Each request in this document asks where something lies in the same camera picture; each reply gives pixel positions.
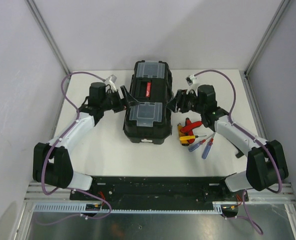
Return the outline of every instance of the orange wire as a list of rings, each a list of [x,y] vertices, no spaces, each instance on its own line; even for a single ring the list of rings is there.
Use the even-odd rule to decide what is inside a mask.
[[[241,197],[238,194],[236,194],[236,197],[237,197],[237,201],[238,201],[238,206],[240,206],[242,204]]]
[[[98,194],[100,194],[101,195],[101,197],[105,200],[106,198],[104,197],[104,195],[103,195],[103,193],[100,191],[100,192],[98,192]]]

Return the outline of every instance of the toolbox lid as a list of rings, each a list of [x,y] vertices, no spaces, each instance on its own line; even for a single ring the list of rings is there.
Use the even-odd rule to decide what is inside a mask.
[[[141,102],[131,107],[129,120],[136,120],[140,127],[153,127],[153,122],[162,121],[162,103]]]
[[[137,78],[164,79],[165,64],[157,61],[146,61],[138,63]]]

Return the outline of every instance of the gray wall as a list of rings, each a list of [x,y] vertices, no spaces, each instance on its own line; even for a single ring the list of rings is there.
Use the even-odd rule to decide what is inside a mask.
[[[70,69],[244,69],[281,0],[36,0]]]
[[[283,143],[296,195],[296,0],[250,73],[269,139]]]
[[[0,0],[0,239],[32,180],[33,148],[50,137],[63,72],[23,0]]]

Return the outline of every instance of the white connector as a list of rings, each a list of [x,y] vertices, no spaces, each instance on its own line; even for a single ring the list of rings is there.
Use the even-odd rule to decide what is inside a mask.
[[[111,75],[111,76],[108,76],[108,78],[104,81],[104,83],[106,85],[109,84],[111,86],[111,90],[113,92],[116,92],[117,91],[117,88],[116,88],[116,86],[114,84],[116,82],[116,80],[117,80],[117,77],[115,75]]]
[[[193,85],[196,80],[197,80],[197,78],[194,75],[189,75],[186,78],[186,81],[187,81],[187,83],[188,83],[189,86]]]

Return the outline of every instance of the black mounting plate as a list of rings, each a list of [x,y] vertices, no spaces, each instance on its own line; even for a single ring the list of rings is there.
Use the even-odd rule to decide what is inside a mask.
[[[223,177],[138,177],[97,176],[88,192],[105,199],[114,210],[200,211],[213,210],[212,202],[236,202],[236,194],[223,195],[219,181]],[[82,193],[70,194],[70,200],[93,201]]]

